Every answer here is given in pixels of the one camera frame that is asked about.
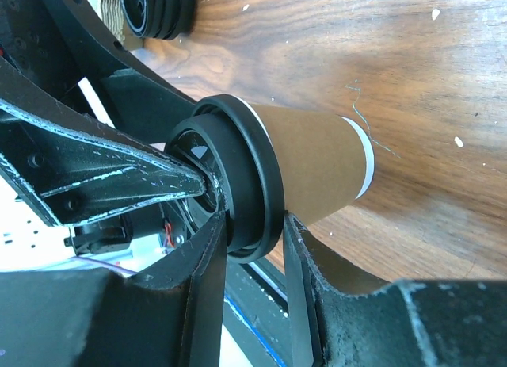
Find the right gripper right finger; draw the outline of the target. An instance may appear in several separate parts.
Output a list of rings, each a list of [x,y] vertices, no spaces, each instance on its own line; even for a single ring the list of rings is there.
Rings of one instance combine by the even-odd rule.
[[[284,218],[295,366],[503,366],[506,283],[387,282]]]

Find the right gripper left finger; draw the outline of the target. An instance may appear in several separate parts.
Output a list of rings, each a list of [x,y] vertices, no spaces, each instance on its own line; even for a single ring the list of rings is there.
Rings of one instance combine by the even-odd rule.
[[[131,277],[1,275],[4,366],[216,366],[227,263],[223,212]]]

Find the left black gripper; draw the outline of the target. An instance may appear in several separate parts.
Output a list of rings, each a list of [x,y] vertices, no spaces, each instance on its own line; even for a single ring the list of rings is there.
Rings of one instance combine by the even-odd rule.
[[[86,0],[1,0],[1,55],[71,107],[1,100],[1,176],[47,225],[204,193],[202,173],[144,144],[168,141],[196,102],[125,50]]]

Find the black plastic cup lid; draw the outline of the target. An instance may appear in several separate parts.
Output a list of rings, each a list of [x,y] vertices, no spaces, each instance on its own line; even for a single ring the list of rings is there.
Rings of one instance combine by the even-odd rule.
[[[189,234],[223,211],[231,261],[254,262],[275,247],[285,213],[283,182],[252,105],[228,94],[198,101],[171,132],[165,151],[204,176],[201,195],[173,203]]]

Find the brown paper coffee cup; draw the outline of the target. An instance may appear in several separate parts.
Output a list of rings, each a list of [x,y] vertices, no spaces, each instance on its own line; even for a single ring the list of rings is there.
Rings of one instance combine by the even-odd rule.
[[[338,113],[247,104],[273,147],[285,209],[314,224],[362,197],[375,154],[366,131]]]

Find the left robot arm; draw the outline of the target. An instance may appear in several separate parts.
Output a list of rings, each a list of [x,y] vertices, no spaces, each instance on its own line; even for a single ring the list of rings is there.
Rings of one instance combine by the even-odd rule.
[[[1,176],[76,256],[168,235],[201,172],[157,149],[194,101],[87,0],[1,0]]]

